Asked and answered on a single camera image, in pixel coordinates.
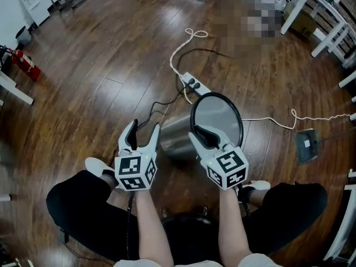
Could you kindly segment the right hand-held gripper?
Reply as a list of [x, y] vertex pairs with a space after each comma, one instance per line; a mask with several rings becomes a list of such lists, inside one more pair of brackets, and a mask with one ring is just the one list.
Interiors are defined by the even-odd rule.
[[208, 178], [222, 190], [246, 180], [249, 164], [239, 146], [230, 143], [227, 134], [215, 127], [195, 125], [188, 134]]

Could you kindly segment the steel trash can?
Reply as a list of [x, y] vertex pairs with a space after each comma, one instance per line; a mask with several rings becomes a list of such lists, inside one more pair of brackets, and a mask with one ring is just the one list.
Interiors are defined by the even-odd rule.
[[167, 119], [160, 131], [160, 145], [172, 159], [191, 160], [197, 156], [189, 139], [195, 125], [207, 125], [224, 131], [234, 146], [241, 146], [244, 128], [240, 112], [226, 96], [211, 92], [200, 96], [192, 108]]

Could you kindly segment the person's left forearm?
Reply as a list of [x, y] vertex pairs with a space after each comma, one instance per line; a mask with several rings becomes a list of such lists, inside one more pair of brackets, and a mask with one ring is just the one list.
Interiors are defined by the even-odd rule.
[[151, 260], [161, 267], [174, 267], [166, 232], [156, 211], [149, 190], [135, 196], [139, 226], [139, 257]]

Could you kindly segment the person's right forearm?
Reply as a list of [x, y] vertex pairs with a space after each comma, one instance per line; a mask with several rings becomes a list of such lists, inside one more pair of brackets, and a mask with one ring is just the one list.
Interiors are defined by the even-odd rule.
[[219, 191], [219, 252], [224, 267], [238, 267], [251, 254], [234, 189]]

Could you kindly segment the white power strip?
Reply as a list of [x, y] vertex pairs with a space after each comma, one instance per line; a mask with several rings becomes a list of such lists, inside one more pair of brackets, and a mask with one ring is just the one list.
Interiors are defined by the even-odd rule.
[[190, 88], [199, 96], [210, 95], [211, 90], [207, 88], [202, 82], [200, 82], [197, 78], [195, 78], [190, 73], [186, 72], [180, 76], [180, 80], [183, 82], [185, 86], [185, 90]]

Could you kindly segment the person's right white shoe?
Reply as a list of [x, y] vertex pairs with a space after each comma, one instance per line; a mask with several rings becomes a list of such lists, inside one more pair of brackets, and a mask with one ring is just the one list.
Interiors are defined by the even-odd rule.
[[251, 181], [249, 184], [243, 185], [243, 191], [251, 191], [251, 190], [269, 190], [271, 188], [271, 184], [264, 180]]

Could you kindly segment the person's left leg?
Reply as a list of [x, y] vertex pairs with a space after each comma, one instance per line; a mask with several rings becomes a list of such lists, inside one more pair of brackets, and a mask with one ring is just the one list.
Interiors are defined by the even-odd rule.
[[55, 185], [46, 204], [53, 221], [68, 235], [112, 261], [139, 259], [137, 218], [107, 202], [107, 182], [82, 170]]

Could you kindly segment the person's leg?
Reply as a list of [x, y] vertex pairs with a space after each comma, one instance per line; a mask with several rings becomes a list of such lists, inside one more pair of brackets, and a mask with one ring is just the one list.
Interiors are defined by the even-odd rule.
[[243, 217], [252, 253], [269, 255], [278, 251], [322, 214], [328, 194], [321, 184], [286, 184], [268, 189], [261, 206]]
[[55, 185], [46, 204], [53, 221], [68, 235], [112, 261], [139, 259], [137, 218], [107, 202], [107, 182], [82, 170]]

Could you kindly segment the black round stool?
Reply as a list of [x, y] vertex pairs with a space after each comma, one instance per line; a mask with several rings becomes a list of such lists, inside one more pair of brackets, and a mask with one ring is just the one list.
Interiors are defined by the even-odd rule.
[[161, 220], [175, 265], [210, 260], [221, 263], [219, 223], [203, 214], [182, 212]]

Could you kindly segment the floor stand with flat base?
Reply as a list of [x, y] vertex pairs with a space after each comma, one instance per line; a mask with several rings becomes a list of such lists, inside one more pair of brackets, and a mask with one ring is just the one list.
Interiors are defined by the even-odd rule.
[[356, 127], [353, 127], [346, 132], [326, 138], [320, 138], [318, 131], [314, 128], [296, 132], [294, 134], [294, 138], [298, 163], [302, 165], [315, 160], [319, 156], [322, 143], [353, 134], [354, 132], [356, 132]]

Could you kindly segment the person's white shirt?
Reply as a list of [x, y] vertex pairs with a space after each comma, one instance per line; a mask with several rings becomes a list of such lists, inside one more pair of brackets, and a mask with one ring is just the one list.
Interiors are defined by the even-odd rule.
[[[162, 267], [156, 262], [148, 259], [139, 260], [120, 260], [113, 267]], [[205, 260], [199, 263], [189, 265], [175, 265], [174, 267], [224, 267], [221, 264]], [[282, 267], [274, 263], [269, 257], [264, 254], [250, 254], [234, 267]]]

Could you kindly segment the white desk with slanted leg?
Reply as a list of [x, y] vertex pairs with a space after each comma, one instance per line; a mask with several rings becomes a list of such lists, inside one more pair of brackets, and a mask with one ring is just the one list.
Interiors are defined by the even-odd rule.
[[3, 87], [5, 90], [15, 95], [20, 100], [25, 103], [32, 105], [33, 99], [23, 93], [16, 87], [17, 83], [14, 80], [10, 79], [5, 73], [0, 70], [0, 87]]

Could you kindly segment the red fire extinguisher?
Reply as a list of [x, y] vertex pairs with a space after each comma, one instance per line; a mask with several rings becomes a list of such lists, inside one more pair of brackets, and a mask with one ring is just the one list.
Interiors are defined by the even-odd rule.
[[13, 64], [15, 64], [30, 79], [34, 81], [38, 80], [41, 74], [40, 68], [36, 66], [22, 50], [12, 50], [11, 48], [0, 45], [0, 53], [8, 53]]

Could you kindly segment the small grey bin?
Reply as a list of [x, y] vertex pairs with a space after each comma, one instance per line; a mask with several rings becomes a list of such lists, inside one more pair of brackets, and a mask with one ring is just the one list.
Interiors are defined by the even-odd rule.
[[27, 45], [31, 41], [31, 34], [26, 28], [26, 26], [23, 26], [18, 33], [16, 34], [16, 40], [18, 44], [22, 45]]

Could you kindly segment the long white table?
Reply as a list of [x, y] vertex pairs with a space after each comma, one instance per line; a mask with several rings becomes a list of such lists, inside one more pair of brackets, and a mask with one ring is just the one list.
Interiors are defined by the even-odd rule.
[[286, 34], [300, 10], [305, 10], [317, 23], [314, 36], [319, 44], [312, 51], [316, 57], [323, 50], [333, 53], [344, 68], [356, 66], [356, 17], [340, 0], [280, 0], [286, 11], [280, 33]]

